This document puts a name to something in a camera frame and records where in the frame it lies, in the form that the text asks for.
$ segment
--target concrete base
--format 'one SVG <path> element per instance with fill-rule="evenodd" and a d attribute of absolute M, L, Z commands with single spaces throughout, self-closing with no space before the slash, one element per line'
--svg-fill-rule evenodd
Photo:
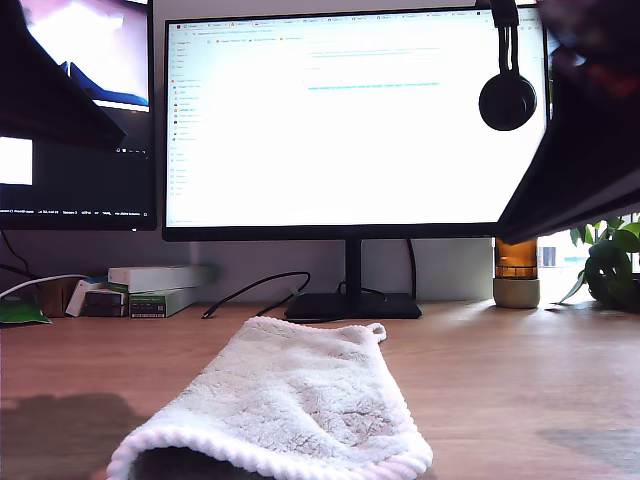
<path fill-rule="evenodd" d="M 494 278 L 493 299 L 498 307 L 536 308 L 540 303 L 540 280 Z"/>

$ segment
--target monitor stand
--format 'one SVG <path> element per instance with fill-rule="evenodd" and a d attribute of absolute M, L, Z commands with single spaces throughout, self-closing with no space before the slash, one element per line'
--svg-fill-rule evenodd
<path fill-rule="evenodd" d="M 291 320 L 343 318 L 418 318 L 422 312 L 406 293 L 362 291 L 362 240 L 345 240 L 346 293 L 305 293 L 296 297 L 285 315 Z"/>

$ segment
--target washcloth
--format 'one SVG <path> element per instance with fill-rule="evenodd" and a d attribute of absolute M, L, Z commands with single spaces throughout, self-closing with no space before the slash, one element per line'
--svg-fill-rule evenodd
<path fill-rule="evenodd" d="M 109 479 L 415 479 L 433 453 L 387 370 L 384 339 L 378 323 L 248 320 L 123 440 Z"/>

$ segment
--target desktop wallpaper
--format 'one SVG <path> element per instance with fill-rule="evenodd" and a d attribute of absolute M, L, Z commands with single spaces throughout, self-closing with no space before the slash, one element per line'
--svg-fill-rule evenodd
<path fill-rule="evenodd" d="M 94 100 L 148 105 L 147 0 L 21 2 L 33 37 Z"/>

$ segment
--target white cable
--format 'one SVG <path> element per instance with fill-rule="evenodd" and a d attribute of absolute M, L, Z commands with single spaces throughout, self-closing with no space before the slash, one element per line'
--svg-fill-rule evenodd
<path fill-rule="evenodd" d="M 91 277 L 87 277 L 86 275 L 70 274 L 70 275 L 56 275 L 55 277 L 37 278 L 35 280 L 29 280 L 28 282 L 21 283 L 20 285 L 16 285 L 15 287 L 10 288 L 9 290 L 5 290 L 4 292 L 0 293 L 0 298 L 6 297 L 10 293 L 15 292 L 16 290 L 20 290 L 21 288 L 28 287 L 29 285 L 35 285 L 36 283 L 42 283 L 42 282 L 50 282 L 51 280 L 60 280 L 61 278 L 86 279 Z"/>

